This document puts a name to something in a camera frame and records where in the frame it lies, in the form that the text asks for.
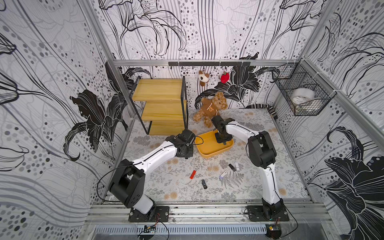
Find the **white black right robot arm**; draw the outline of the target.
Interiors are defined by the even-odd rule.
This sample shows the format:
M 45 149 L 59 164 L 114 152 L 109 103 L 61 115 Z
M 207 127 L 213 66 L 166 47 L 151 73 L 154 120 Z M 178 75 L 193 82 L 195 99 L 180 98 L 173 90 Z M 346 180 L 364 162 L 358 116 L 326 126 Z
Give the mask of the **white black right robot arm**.
M 270 221 L 278 219 L 278 214 L 286 211 L 284 201 L 278 194 L 275 163 L 277 152 L 272 139 L 266 131 L 254 131 L 239 124 L 232 118 L 223 119 L 221 116 L 212 118 L 212 123 L 218 132 L 217 142 L 226 143 L 236 137 L 246 143 L 246 152 L 251 163 L 259 168 L 263 187 L 263 215 Z

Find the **red usb flash drive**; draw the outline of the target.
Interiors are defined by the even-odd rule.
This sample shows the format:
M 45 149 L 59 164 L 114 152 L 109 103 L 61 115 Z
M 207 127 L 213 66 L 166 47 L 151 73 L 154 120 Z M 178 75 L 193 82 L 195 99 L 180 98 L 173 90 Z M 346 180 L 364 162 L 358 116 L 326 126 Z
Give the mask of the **red usb flash drive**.
M 196 170 L 193 170 L 192 174 L 190 175 L 190 179 L 193 180 L 196 175 Z

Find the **dark black usb flash drive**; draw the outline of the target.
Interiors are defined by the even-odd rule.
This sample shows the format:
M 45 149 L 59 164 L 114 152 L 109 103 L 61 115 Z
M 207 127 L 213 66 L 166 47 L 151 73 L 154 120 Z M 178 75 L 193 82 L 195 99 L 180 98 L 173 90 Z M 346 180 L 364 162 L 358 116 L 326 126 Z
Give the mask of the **dark black usb flash drive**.
M 231 168 L 231 170 L 232 170 L 233 172 L 236 172 L 236 171 L 237 171 L 237 169 L 236 169 L 232 164 L 229 164 L 229 167 Z

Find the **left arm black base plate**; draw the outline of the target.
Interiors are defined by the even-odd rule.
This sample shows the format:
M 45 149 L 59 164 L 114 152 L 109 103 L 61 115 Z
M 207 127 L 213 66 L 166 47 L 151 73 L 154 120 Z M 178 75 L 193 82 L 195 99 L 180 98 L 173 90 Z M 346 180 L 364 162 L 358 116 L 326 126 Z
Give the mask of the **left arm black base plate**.
M 155 223 L 168 222 L 170 207 L 169 206 L 155 206 L 150 209 L 147 214 L 143 214 L 136 209 L 132 209 L 129 215 L 130 223 Z

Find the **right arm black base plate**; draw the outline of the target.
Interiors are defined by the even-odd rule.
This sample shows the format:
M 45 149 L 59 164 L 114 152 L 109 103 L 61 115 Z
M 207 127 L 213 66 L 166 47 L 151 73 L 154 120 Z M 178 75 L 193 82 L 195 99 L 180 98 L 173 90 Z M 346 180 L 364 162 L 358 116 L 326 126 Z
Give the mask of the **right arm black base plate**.
M 280 211 L 267 210 L 264 206 L 246 206 L 244 214 L 251 222 L 288 222 L 290 220 L 288 211 L 282 208 Z

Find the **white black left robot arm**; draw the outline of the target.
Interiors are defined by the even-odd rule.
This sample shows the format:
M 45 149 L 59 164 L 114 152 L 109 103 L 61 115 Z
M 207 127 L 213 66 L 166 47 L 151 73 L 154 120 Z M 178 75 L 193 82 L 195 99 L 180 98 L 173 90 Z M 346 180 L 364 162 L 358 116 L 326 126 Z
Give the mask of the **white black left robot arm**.
M 144 194 L 147 175 L 174 157 L 191 158 L 194 153 L 195 139 L 195 134 L 185 129 L 176 136 L 167 137 L 160 146 L 139 159 L 122 160 L 111 179 L 109 192 L 127 208 L 152 218 L 156 203 Z

